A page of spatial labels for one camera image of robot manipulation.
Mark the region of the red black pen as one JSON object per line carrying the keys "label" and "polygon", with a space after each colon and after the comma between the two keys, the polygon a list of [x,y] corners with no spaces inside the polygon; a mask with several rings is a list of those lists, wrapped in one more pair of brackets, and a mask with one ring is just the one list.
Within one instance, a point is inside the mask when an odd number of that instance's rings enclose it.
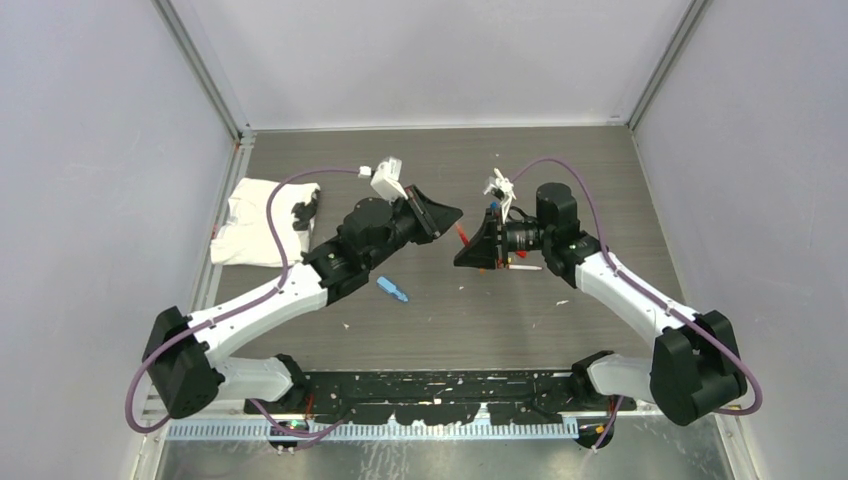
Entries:
{"label": "red black pen", "polygon": [[462,226],[459,223],[455,224],[455,230],[457,231],[462,244],[464,246],[468,246],[470,244],[470,240],[469,240],[467,234],[465,233],[465,230],[462,228]]}

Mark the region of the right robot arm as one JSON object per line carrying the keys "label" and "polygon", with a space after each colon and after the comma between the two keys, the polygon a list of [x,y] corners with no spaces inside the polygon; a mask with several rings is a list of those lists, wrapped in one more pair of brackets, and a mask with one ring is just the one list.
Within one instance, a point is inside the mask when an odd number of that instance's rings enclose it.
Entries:
{"label": "right robot arm", "polygon": [[486,209],[481,227],[454,257],[457,267],[495,270],[519,251],[539,251],[546,268],[606,306],[651,349],[648,358],[601,351],[571,367],[568,388],[582,408],[609,397],[656,405],[686,426],[743,397],[752,381],[741,366],[730,320],[680,305],[633,274],[583,230],[578,204],[562,183],[538,187],[533,215],[510,217],[511,205]]}

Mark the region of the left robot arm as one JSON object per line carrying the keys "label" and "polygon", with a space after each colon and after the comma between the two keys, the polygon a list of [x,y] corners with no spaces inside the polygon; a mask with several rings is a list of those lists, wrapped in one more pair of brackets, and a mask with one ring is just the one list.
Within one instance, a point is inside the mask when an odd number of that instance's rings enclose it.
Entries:
{"label": "left robot arm", "polygon": [[298,316],[340,301],[366,285],[370,273],[398,250],[428,244],[448,232],[463,212],[435,202],[416,186],[392,202],[369,197],[346,215],[335,236],[286,273],[223,304],[184,315],[159,313],[143,366],[171,419],[197,414],[216,400],[272,402],[300,410],[307,387],[285,356],[235,357],[252,340]]}

